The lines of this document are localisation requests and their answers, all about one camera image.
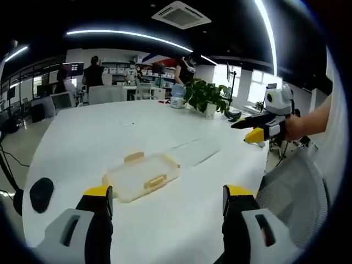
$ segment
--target white flower pot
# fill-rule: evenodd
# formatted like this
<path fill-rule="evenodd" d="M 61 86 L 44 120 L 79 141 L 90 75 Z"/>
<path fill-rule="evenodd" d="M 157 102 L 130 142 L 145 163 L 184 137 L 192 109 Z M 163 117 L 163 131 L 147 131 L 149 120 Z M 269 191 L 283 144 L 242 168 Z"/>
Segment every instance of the white flower pot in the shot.
<path fill-rule="evenodd" d="M 215 111 L 216 111 L 216 104 L 208 103 L 207 108 L 205 109 L 205 117 L 207 119 L 214 119 Z"/>

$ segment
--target black shirt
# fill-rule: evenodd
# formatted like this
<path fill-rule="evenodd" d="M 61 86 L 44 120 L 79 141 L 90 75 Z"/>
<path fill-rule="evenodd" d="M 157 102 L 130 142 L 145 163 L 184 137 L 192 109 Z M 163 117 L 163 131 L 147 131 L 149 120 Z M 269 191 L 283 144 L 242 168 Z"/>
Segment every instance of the black shirt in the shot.
<path fill-rule="evenodd" d="M 90 65 L 84 69 L 84 77 L 86 78 L 87 87 L 103 85 L 101 75 L 103 74 L 104 67 L 100 65 Z"/>
<path fill-rule="evenodd" d="M 186 84 L 193 79 L 194 73 L 187 70 L 187 65 L 182 59 L 179 61 L 178 65 L 181 67 L 179 78 L 184 84 Z"/>

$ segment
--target white table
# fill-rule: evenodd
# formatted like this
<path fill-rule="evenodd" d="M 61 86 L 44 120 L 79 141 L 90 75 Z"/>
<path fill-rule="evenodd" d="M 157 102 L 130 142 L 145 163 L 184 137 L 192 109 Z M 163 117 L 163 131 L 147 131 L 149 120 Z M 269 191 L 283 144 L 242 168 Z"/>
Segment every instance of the white table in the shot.
<path fill-rule="evenodd" d="M 28 171 L 23 227 L 28 246 L 83 192 L 102 184 L 104 172 L 136 151 L 146 156 L 211 136 L 221 150 L 178 179 L 131 203 L 113 200 L 111 263 L 213 263 L 223 252 L 222 189 L 243 186 L 256 193 L 264 174 L 264 148 L 243 141 L 220 114 L 214 120 L 187 109 L 143 100 L 60 111 L 39 144 Z M 29 190 L 42 177 L 54 183 L 45 213 L 36 213 Z"/>

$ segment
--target person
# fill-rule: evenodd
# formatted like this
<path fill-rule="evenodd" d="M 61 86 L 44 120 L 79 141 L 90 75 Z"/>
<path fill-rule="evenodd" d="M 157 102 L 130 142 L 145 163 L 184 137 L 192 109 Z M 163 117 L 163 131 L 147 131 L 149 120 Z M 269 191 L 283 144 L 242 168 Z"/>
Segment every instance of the person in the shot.
<path fill-rule="evenodd" d="M 176 66 L 175 82 L 177 84 L 185 85 L 191 81 L 195 75 L 195 65 L 200 60 L 200 55 L 192 52 L 186 57 L 182 57 Z"/>
<path fill-rule="evenodd" d="M 76 87 L 72 84 L 70 80 L 67 79 L 67 70 L 61 67 L 57 71 L 57 85 L 53 90 L 54 94 L 61 94 L 62 92 L 70 91 L 73 95 L 76 93 Z"/>
<path fill-rule="evenodd" d="M 137 71 L 137 79 L 142 82 L 143 81 L 143 73 L 142 73 L 142 69 L 139 65 L 137 65 L 136 67 L 136 71 Z"/>
<path fill-rule="evenodd" d="M 286 120 L 286 139 L 298 140 L 303 136 L 309 136 L 325 132 L 329 119 L 331 107 L 331 95 L 329 95 L 324 103 L 313 112 L 304 117 L 291 115 Z"/>
<path fill-rule="evenodd" d="M 124 79 L 128 85 L 135 85 L 136 84 L 136 77 L 138 76 L 136 70 L 136 63 L 130 62 L 130 67 L 125 69 L 124 72 Z"/>
<path fill-rule="evenodd" d="M 87 86 L 87 92 L 89 92 L 89 87 L 104 85 L 102 80 L 104 67 L 99 65 L 98 56 L 93 56 L 90 63 L 91 65 L 84 69 L 82 78 L 82 83 Z"/>

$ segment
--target floor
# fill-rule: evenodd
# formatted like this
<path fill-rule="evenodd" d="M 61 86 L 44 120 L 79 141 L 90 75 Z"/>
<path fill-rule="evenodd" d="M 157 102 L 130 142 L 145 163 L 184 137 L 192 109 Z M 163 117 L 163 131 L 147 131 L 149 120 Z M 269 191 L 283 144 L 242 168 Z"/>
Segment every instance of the floor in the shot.
<path fill-rule="evenodd" d="M 2 146 L 5 151 L 11 153 L 22 164 L 30 165 L 33 155 L 44 136 L 45 131 L 51 123 L 50 119 L 45 119 L 35 124 L 28 124 L 16 133 L 7 135 Z M 24 188 L 28 167 L 21 166 L 11 156 L 7 155 L 10 168 L 14 175 L 19 188 Z M 267 159 L 266 172 L 271 171 L 278 163 L 279 158 L 275 152 L 269 152 Z M 12 186 L 8 183 L 3 171 L 0 169 L 0 189 L 9 192 L 10 196 L 14 195 Z M 20 239 L 24 241 L 24 233 L 22 226 L 22 218 L 16 213 L 13 208 L 12 200 L 6 192 L 0 191 L 0 199 L 5 204 L 6 213 L 13 224 L 14 229 L 18 232 Z"/>

